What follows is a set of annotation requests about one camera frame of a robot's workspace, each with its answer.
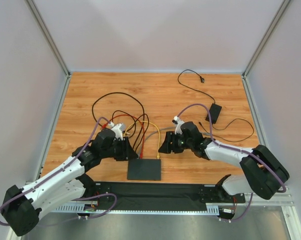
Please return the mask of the black network switch box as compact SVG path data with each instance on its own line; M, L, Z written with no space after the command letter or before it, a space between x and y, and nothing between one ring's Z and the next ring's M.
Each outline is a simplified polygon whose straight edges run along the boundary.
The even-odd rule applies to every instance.
M160 181L161 159L137 158L128 161L127 180Z

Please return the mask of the black power adapter brick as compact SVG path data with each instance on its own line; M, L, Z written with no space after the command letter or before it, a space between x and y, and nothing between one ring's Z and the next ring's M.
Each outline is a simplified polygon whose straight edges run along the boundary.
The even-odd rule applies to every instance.
M222 110L222 106L217 105L215 103L213 103L210 106L209 113L210 113L210 118L211 118L212 124L215 124L217 122L221 110Z

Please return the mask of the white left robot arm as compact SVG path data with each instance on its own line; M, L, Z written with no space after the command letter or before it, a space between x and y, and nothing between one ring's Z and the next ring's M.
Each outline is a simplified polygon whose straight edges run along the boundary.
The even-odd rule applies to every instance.
M44 177L23 187L13 185L7 189L0 207L4 225L19 237L26 235L57 207L72 200L90 198L96 192L95 183L86 173L101 160L128 161L137 156L127 137L119 137L107 128L100 131L94 140L77 148Z

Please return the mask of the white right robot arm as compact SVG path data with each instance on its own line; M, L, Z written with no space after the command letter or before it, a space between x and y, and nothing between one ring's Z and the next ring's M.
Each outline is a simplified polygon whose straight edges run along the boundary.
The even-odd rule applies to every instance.
M269 200L275 193L285 191L289 173L274 154L264 145L246 148L222 143L204 137L197 126L189 121L168 131L159 152L179 154L191 150L198 158L221 161L242 169L242 175L226 175L219 185L230 196L243 193L256 194Z

